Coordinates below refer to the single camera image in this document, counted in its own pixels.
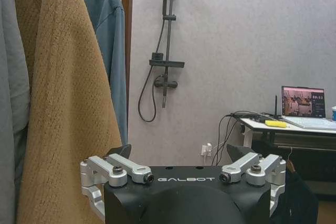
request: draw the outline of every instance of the white wall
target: white wall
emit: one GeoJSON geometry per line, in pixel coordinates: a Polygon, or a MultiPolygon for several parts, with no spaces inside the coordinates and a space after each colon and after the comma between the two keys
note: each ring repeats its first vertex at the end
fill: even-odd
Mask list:
{"type": "MultiPolygon", "coordinates": [[[[280,86],[326,89],[336,105],[336,0],[176,0],[170,70],[178,81],[166,109],[144,123],[137,102],[161,27],[162,0],[133,0],[129,142],[147,165],[198,165],[201,145],[216,145],[218,120],[240,109],[269,111],[280,86]]],[[[158,68],[153,77],[162,73],[158,68]]],[[[151,116],[150,85],[142,102],[151,116]]],[[[231,142],[241,143],[235,132],[231,142]]]]}

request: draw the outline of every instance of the yellow object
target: yellow object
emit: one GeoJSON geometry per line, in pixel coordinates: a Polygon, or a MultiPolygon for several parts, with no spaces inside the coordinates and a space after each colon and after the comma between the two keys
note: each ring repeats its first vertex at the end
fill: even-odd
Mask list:
{"type": "Polygon", "coordinates": [[[273,121],[273,120],[266,120],[265,124],[270,127],[280,127],[280,128],[286,128],[287,123],[282,121],[273,121]]]}

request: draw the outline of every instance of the black cable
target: black cable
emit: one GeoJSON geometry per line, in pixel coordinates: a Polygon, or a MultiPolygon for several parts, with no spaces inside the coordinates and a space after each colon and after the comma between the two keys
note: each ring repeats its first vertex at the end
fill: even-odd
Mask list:
{"type": "MultiPolygon", "coordinates": [[[[225,139],[226,139],[226,135],[227,135],[227,131],[228,131],[228,126],[229,126],[230,120],[231,120],[231,118],[232,118],[231,115],[225,115],[224,117],[222,117],[222,119],[224,119],[224,118],[227,117],[227,116],[230,116],[230,119],[229,119],[229,121],[228,121],[227,124],[226,124],[226,133],[225,133],[224,141],[225,141],[225,139]]],[[[216,154],[214,155],[214,157],[213,157],[213,159],[212,159],[211,165],[214,164],[215,159],[216,159],[216,164],[218,164],[218,153],[219,153],[219,151],[220,151],[220,142],[219,142],[219,133],[218,133],[217,151],[216,151],[216,154]]]]}
{"type": "Polygon", "coordinates": [[[229,138],[230,138],[230,135],[231,135],[231,133],[232,133],[232,130],[234,129],[234,127],[235,127],[235,125],[236,125],[236,123],[237,123],[238,121],[236,121],[233,125],[232,125],[232,127],[231,127],[231,130],[230,130],[230,133],[229,133],[229,135],[227,136],[227,138],[225,139],[225,141],[224,141],[224,143],[223,143],[223,146],[222,146],[222,150],[221,150],[221,157],[220,157],[220,159],[219,159],[219,161],[218,161],[218,164],[216,164],[216,165],[219,165],[219,163],[221,162],[221,160],[222,160],[222,154],[223,154],[223,150],[224,150],[224,148],[225,148],[225,144],[227,143],[227,141],[229,140],[229,138]]]}
{"type": "Polygon", "coordinates": [[[245,115],[260,115],[260,116],[265,116],[265,117],[267,117],[267,118],[272,119],[271,117],[269,117],[269,116],[267,116],[267,115],[264,115],[264,114],[261,114],[261,113],[259,113],[259,112],[253,112],[253,111],[247,111],[247,110],[239,110],[239,111],[236,111],[236,112],[231,113],[231,114],[229,114],[229,115],[225,115],[225,116],[223,116],[223,117],[221,118],[221,120],[220,120],[220,122],[219,122],[219,126],[218,126],[218,131],[219,131],[219,133],[218,133],[217,151],[216,151],[216,154],[214,155],[214,157],[213,157],[213,159],[212,159],[211,165],[214,164],[215,159],[216,159],[216,165],[219,164],[219,162],[220,162],[220,160],[221,160],[221,158],[220,158],[219,161],[218,161],[219,151],[221,151],[221,153],[220,153],[221,155],[220,155],[220,156],[222,156],[224,145],[226,144],[226,142],[227,142],[228,138],[230,137],[230,134],[231,134],[231,132],[232,132],[232,130],[233,130],[233,128],[231,128],[230,133],[229,133],[229,136],[227,136],[227,133],[228,133],[228,126],[229,126],[230,120],[231,120],[232,117],[234,117],[234,116],[236,116],[236,115],[239,115],[239,114],[241,114],[240,116],[245,116],[245,115]],[[227,122],[227,125],[226,125],[226,133],[225,133],[225,137],[224,137],[224,142],[223,142],[223,145],[222,145],[221,147],[219,147],[219,146],[220,146],[220,131],[221,131],[221,130],[220,130],[220,124],[221,124],[222,120],[223,120],[224,118],[228,117],[228,116],[230,116],[230,119],[229,119],[229,121],[227,122]]]}
{"type": "MultiPolygon", "coordinates": [[[[223,116],[223,117],[221,118],[221,120],[219,121],[219,125],[218,125],[218,144],[217,144],[217,151],[218,151],[218,148],[219,148],[219,146],[220,146],[219,141],[220,141],[220,139],[221,139],[221,127],[220,127],[220,126],[221,126],[221,123],[222,123],[223,119],[226,118],[226,117],[228,117],[228,116],[230,116],[230,115],[225,115],[225,116],[223,116]]],[[[216,157],[216,155],[213,157],[212,162],[211,162],[211,165],[214,164],[215,157],[216,157]]]]}
{"type": "MultiPolygon", "coordinates": [[[[163,20],[162,20],[162,27],[161,27],[161,31],[160,31],[160,36],[159,36],[159,41],[157,42],[158,45],[156,46],[156,51],[155,51],[155,52],[158,52],[158,51],[159,51],[159,47],[160,47],[160,43],[161,43],[161,39],[162,39],[162,34],[163,34],[164,22],[165,22],[165,20],[163,19],[163,20]]],[[[163,77],[162,74],[159,75],[159,76],[157,76],[157,77],[154,79],[153,83],[152,83],[152,100],[153,100],[154,114],[153,114],[153,117],[152,117],[151,119],[147,120],[147,119],[145,119],[145,118],[143,117],[143,115],[141,114],[140,105],[141,105],[141,99],[142,99],[144,90],[145,90],[145,88],[146,88],[146,85],[147,85],[147,82],[148,82],[148,80],[149,80],[149,77],[151,76],[152,70],[153,70],[153,66],[151,66],[150,70],[148,71],[147,78],[146,78],[145,83],[144,83],[144,85],[143,85],[143,87],[142,87],[142,90],[141,90],[141,93],[140,93],[140,96],[139,96],[139,100],[138,100],[138,113],[139,113],[139,116],[140,116],[140,118],[141,118],[144,122],[146,122],[146,123],[153,122],[154,119],[155,119],[155,117],[156,117],[156,104],[155,104],[155,97],[154,97],[154,84],[155,84],[156,80],[157,80],[159,77],[163,77]]]]}

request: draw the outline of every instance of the brown towel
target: brown towel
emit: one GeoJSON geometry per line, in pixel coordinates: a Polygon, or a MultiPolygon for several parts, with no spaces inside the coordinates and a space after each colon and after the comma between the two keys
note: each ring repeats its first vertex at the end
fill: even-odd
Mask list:
{"type": "Polygon", "coordinates": [[[120,146],[84,0],[15,0],[32,88],[18,224],[101,223],[79,163],[120,146]]]}

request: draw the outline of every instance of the black cloth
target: black cloth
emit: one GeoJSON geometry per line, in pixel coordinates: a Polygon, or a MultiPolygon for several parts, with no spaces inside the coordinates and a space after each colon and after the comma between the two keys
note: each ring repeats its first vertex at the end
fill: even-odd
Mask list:
{"type": "Polygon", "coordinates": [[[316,224],[319,202],[298,173],[286,170],[285,188],[270,223],[316,224]]]}

